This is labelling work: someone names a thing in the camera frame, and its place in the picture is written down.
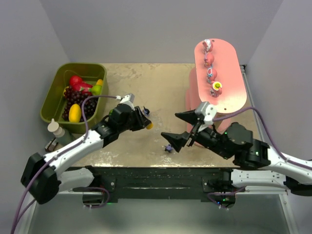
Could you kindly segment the pink figurine with blue glasses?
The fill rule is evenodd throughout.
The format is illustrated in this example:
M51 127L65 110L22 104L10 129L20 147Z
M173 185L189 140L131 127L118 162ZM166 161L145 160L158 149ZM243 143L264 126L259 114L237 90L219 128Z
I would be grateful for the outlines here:
M217 77L217 71L212 66L207 69L207 82L212 84Z

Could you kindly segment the red white figurine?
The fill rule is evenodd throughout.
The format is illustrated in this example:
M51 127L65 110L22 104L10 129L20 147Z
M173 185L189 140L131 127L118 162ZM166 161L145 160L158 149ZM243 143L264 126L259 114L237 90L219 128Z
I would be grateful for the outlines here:
M210 39L204 39L202 41L203 54L208 54L213 50L213 42Z

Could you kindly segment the red dragon fruit toy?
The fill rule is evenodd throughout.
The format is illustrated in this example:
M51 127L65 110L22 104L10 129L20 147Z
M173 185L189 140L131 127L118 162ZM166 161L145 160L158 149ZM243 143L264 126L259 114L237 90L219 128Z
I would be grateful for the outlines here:
M69 80L70 86L74 91L80 91L82 93L91 93L92 85L83 81L83 79L77 75L71 76Z

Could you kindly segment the green plastic bin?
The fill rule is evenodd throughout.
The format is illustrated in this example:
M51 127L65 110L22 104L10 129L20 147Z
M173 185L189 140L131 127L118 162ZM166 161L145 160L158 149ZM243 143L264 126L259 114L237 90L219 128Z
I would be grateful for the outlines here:
M102 95L108 95L106 68L97 63L67 63L59 67L40 111L41 119L50 123L52 119L74 134L85 133L85 124L71 123L62 118L67 101L63 97L64 89L70 85L70 78L79 76L85 83L95 85L103 80Z

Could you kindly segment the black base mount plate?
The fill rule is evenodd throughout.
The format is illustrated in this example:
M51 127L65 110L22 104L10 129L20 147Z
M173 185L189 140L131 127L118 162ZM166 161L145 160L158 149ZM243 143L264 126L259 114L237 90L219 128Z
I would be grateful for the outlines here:
M120 199L180 199L213 202L230 207L244 186L233 185L232 168L92 167L95 176L82 192L86 206Z

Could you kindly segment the green apple toy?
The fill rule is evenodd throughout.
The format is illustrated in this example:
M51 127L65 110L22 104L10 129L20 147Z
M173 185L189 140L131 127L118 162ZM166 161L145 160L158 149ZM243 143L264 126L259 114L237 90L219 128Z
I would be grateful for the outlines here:
M93 96L98 96L101 94L102 86L101 85L94 85L91 88L91 93Z

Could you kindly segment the yellow duck figurine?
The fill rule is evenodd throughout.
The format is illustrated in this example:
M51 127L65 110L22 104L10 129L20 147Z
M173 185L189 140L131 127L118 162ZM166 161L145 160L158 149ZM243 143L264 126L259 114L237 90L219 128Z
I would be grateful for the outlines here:
M147 126L146 126L146 129L150 130L153 128L153 124L152 123L149 123Z

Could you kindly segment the aluminium frame rail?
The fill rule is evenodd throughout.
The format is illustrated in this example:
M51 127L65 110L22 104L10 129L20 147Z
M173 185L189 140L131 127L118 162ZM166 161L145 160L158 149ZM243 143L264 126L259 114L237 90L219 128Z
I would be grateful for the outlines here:
M79 187L90 187L96 181L94 173L86 168L67 171L52 179L40 179L37 188L30 189L32 196L41 203L46 203L59 192ZM231 184L239 189L245 187L246 192L256 194L279 194L287 188L283 182L284 175L269 171L241 171L231 172Z

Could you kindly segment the purple black-eared figurine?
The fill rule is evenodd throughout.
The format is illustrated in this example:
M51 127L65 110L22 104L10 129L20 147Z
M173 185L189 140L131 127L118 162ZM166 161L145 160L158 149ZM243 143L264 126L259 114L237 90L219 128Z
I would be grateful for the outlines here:
M143 114L146 116L146 117L149 117L150 116L150 110L148 108L146 108L145 106L143 107Z

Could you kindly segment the beige suction hook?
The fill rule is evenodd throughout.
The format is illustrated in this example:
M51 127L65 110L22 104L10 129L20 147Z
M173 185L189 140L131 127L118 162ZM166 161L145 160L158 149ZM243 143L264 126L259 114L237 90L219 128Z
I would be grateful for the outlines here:
M65 133L64 129L60 127L60 125L57 122L55 122L54 119L52 119L51 122L48 124L47 130L53 133L55 137L62 137L64 136Z

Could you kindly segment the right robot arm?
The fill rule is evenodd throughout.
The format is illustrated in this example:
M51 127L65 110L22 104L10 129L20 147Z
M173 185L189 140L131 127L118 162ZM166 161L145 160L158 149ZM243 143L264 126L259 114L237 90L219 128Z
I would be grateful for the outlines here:
M234 165L239 167L231 172L233 187L278 187L294 195L312 195L310 160L281 153L273 144L255 139L253 132L238 122L218 133L214 127L218 119L213 106L176 113L175 116L191 124L191 131L181 134L162 132L161 135L176 152L198 143L224 159L233 157Z

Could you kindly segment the pink tiered shelf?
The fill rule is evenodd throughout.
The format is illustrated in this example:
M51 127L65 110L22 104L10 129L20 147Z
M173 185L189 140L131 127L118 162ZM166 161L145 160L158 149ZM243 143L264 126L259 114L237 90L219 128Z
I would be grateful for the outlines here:
M222 39L210 39L213 42L214 62L212 67L217 71L215 81L222 84L222 94L210 95L207 82L207 69L204 66L202 41L194 49L195 67L189 73L189 88L185 95L186 110L198 107L208 101L217 110L216 117L224 117L242 109L247 101L247 92L242 77L235 48Z

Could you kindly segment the purple star figurine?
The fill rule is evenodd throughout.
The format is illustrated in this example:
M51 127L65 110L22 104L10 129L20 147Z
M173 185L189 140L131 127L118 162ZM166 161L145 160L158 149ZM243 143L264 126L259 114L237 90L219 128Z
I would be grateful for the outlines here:
M171 153L173 151L172 145L171 144L166 145L164 151Z

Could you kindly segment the pink pig figurine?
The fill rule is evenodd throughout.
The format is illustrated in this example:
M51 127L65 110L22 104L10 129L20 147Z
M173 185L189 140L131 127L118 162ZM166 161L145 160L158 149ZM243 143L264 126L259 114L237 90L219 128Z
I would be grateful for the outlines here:
M204 66L206 68L212 67L214 60L215 60L215 57L212 53L205 53L205 55L204 55Z

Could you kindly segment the pink figurine with yellow hat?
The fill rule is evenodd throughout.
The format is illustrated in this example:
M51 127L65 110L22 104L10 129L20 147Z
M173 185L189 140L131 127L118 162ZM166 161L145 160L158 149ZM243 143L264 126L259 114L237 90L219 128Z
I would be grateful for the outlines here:
M219 81L214 81L210 86L210 95L218 97L222 94L222 84Z

